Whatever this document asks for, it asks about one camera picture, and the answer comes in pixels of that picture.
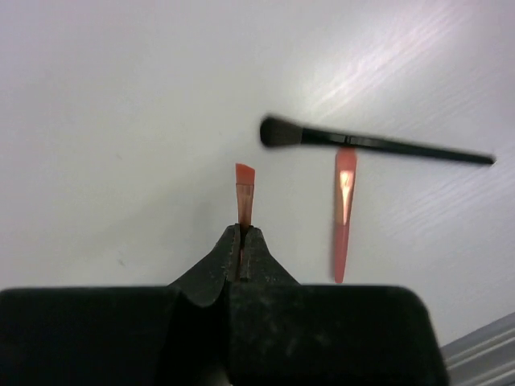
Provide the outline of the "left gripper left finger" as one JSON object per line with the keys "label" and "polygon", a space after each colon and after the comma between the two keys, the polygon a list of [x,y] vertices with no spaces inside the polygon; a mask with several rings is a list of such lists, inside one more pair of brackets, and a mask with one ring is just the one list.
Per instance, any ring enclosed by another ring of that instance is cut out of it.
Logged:
{"label": "left gripper left finger", "polygon": [[190,385],[224,362],[241,233],[170,285],[5,289],[4,385]]}

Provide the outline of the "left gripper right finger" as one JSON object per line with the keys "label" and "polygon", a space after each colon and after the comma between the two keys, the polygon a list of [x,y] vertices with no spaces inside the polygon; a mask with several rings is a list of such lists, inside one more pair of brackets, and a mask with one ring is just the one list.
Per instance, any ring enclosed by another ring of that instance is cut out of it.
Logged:
{"label": "left gripper right finger", "polygon": [[446,385],[429,312],[391,285],[302,285],[262,231],[245,238],[246,280],[229,286],[234,385]]}

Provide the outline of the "black powder brush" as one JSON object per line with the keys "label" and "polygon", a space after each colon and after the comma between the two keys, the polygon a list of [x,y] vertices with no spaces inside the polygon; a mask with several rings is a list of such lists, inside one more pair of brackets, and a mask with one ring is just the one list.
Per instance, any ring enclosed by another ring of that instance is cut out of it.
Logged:
{"label": "black powder brush", "polygon": [[431,158],[475,165],[492,166],[496,158],[491,154],[437,147],[427,144],[402,142],[378,136],[337,132],[300,125],[276,116],[266,116],[259,127],[262,145],[268,148],[288,146],[333,146],[355,148],[384,154]]}

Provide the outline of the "rose gold brush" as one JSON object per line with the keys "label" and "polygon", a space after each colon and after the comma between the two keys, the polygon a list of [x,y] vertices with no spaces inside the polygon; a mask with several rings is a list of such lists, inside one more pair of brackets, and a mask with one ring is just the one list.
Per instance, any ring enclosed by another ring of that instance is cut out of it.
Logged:
{"label": "rose gold brush", "polygon": [[350,218],[353,192],[356,182],[357,157],[353,149],[340,149],[335,164],[335,211],[334,211],[334,280],[340,284],[348,255]]}

